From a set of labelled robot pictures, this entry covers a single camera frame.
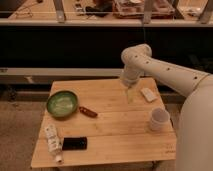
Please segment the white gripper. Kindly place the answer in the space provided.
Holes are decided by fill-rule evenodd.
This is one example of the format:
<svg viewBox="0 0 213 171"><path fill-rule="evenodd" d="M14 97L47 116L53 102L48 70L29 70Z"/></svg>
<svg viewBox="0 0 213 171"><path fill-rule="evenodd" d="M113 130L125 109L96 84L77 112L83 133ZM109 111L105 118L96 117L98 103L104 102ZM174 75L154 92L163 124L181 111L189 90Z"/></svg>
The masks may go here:
<svg viewBox="0 0 213 171"><path fill-rule="evenodd" d="M139 73L134 70L124 69L120 76L121 82L126 86L127 102L133 102L134 86L139 81Z"/></svg>

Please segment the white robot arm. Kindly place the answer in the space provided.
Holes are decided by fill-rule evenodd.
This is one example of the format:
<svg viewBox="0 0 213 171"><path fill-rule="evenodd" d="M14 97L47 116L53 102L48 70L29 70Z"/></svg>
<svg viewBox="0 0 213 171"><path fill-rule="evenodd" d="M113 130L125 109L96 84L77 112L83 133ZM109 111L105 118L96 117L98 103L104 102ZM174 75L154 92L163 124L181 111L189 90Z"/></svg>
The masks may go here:
<svg viewBox="0 0 213 171"><path fill-rule="evenodd" d="M148 44L121 53L121 80L135 85L142 72L186 98L179 117L175 171L213 171L213 74L152 58Z"/></svg>

